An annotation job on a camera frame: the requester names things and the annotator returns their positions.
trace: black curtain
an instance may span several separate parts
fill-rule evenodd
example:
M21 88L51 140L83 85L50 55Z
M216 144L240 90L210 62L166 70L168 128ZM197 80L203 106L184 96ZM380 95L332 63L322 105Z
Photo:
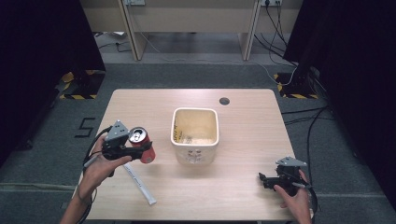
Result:
M318 24L329 2L331 25L323 27ZM354 150L396 210L395 24L395 1L304 0L284 57L318 68ZM312 45L323 28L326 35ZM302 61L309 50L315 59Z
M1 165L62 75L105 66L78 0L1 0L0 32Z

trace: white container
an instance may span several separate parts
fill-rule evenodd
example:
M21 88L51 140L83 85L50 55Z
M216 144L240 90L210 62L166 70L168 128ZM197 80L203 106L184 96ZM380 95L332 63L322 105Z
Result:
M172 119L171 141L181 164L210 164L215 159L219 142L218 113L208 108L176 109Z

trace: soda can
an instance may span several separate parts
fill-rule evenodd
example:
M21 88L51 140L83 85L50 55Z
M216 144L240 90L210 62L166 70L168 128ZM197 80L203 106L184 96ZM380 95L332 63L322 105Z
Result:
M129 142L133 147L140 147L143 144L150 142L148 132L142 127L135 127L129 132ZM155 151L151 146L149 150L143 152L140 161L143 163L151 163L155 159Z

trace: gray carpet floor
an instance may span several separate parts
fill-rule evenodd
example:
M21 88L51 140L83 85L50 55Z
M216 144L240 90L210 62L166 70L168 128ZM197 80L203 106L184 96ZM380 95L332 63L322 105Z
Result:
M269 76L292 72L292 68L276 65L266 68L268 74L257 64L107 63L96 99L57 99L35 134L34 147L12 152L0 169L0 223L60 220L78 182L84 154L116 89L271 89L282 113L327 104L323 98L281 97ZM316 113L283 115L295 156L301 161L308 161L306 140L313 120L290 121L312 118ZM92 134L76 138L87 134L87 130L79 129L84 118L93 118L85 123L93 127ZM395 211L370 169L354 157L332 111L324 111L313 125L309 146L312 182L319 204L316 223L396 223Z

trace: human arm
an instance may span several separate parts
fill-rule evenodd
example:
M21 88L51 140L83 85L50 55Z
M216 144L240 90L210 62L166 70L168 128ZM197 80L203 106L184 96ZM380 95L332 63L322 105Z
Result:
M67 206L64 216L61 219L62 224L77 223L88 205L91 203L91 196L95 189L118 167L128 161L132 157L125 156L114 161L107 160L102 154L102 144L105 138L101 136L92 150L92 155L97 156L96 160L85 170L77 190Z
M299 173L303 180L307 181L304 172L302 170L299 170ZM284 200L280 207L288 207L293 216L300 224L312 223L311 213L309 211L308 192L306 189L298 189L297 194L293 197L289 196L289 194L279 185L274 185L274 190L276 190L276 192Z

